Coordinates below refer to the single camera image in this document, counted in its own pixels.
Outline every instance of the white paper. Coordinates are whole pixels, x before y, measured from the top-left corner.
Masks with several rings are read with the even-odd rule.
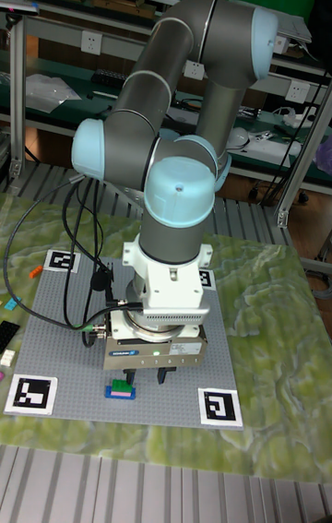
[[[243,427],[236,390],[199,388],[198,403],[202,424],[213,427]]]
[[[74,253],[74,264],[71,273],[78,272],[80,253]],[[70,252],[65,250],[48,250],[43,264],[46,271],[68,271]]]
[[[39,416],[53,412],[57,377],[14,374],[4,413]]]

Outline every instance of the lego brick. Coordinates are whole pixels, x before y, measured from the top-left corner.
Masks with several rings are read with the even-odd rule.
[[[114,394],[124,392],[130,396],[133,387],[126,383],[123,379],[113,379],[112,381],[112,392]]]
[[[10,367],[14,357],[15,351],[10,351],[9,349],[7,349],[0,359],[0,365],[4,365],[4,367]]]
[[[115,399],[118,399],[118,400],[135,400],[136,398],[136,389],[133,387],[132,389],[132,392],[130,394],[130,396],[127,396],[127,395],[123,395],[123,394],[118,394],[118,393],[113,393],[112,392],[112,386],[106,386],[105,388],[105,397],[106,398],[115,398]]]
[[[42,273],[42,269],[42,265],[38,265],[36,268],[34,268],[33,271],[29,273],[30,279],[34,279],[35,277],[37,277],[37,275],[40,275],[40,273]]]
[[[17,307],[17,302],[15,302],[15,300],[13,300],[13,298],[10,298],[9,302],[6,303],[6,306],[5,306],[5,310],[14,310],[14,308]]]

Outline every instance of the metal frame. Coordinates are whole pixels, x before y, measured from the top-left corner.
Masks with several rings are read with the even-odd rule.
[[[304,176],[313,159],[326,128],[332,117],[332,81],[328,86],[326,95],[314,119],[307,140],[298,156],[294,168],[290,174],[290,180],[283,190],[281,198],[275,209],[275,216],[279,227],[286,227],[291,204],[301,187]]]
[[[11,156],[10,175],[19,176],[24,169],[25,147],[25,78],[26,78],[26,17],[23,16],[10,33],[10,116]]]

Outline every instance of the robotic arm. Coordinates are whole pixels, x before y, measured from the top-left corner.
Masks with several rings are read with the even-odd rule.
[[[204,221],[227,165],[225,147],[243,94],[267,76],[277,28],[277,18],[261,8],[223,0],[177,3],[155,26],[107,120],[86,120],[78,128],[72,149],[77,171],[145,194],[141,232],[124,244],[123,256],[135,270],[126,296],[144,309],[113,313],[106,369],[129,364],[116,357],[119,339],[131,340],[129,348],[135,339],[151,343],[144,360],[133,353],[134,368],[174,362],[175,340],[201,341],[201,361],[208,305],[198,268],[212,255],[201,245]],[[188,58],[204,64],[208,76],[196,135],[162,140],[160,126]],[[156,344],[166,341],[168,350],[164,346],[153,360]],[[199,363],[185,356],[185,364]],[[184,362],[181,353],[176,358],[175,364]]]

